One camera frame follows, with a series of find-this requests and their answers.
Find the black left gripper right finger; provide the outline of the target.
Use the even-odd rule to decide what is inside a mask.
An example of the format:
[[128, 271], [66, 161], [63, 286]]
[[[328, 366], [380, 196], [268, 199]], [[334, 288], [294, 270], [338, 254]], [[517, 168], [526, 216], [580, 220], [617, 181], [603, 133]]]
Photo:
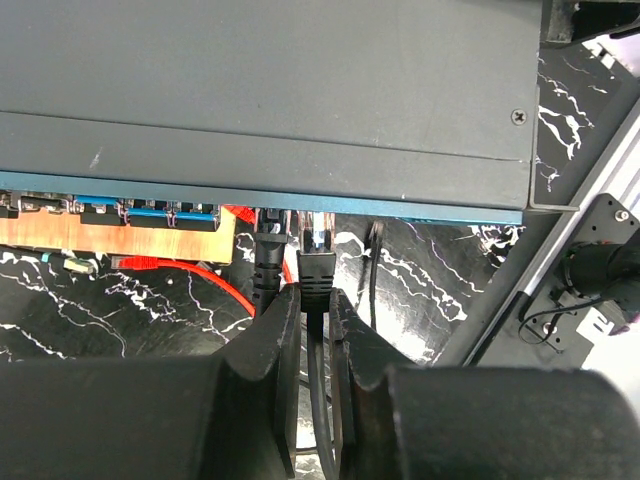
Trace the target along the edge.
[[329, 301], [342, 479], [629, 479], [633, 411], [583, 370], [421, 367]]

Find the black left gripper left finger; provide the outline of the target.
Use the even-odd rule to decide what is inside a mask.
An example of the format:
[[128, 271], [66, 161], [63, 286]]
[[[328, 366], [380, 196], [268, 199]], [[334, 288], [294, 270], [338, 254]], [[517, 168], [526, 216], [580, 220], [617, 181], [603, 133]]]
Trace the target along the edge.
[[28, 360], [1, 368], [5, 479], [288, 479], [300, 291], [203, 356]]

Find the grey network switch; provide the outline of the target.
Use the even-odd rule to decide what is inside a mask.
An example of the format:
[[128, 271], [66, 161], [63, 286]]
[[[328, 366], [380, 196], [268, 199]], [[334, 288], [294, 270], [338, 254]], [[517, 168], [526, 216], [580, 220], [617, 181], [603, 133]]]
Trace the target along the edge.
[[1, 185], [518, 224], [539, 1], [5, 1]]

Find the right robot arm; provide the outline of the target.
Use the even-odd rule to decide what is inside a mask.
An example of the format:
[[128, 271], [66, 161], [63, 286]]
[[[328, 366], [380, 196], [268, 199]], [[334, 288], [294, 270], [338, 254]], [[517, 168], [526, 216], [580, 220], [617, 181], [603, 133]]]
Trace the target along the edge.
[[601, 35], [612, 35], [614, 39], [621, 39], [638, 32], [638, 1], [543, 2], [540, 43], [546, 48], [564, 48]]

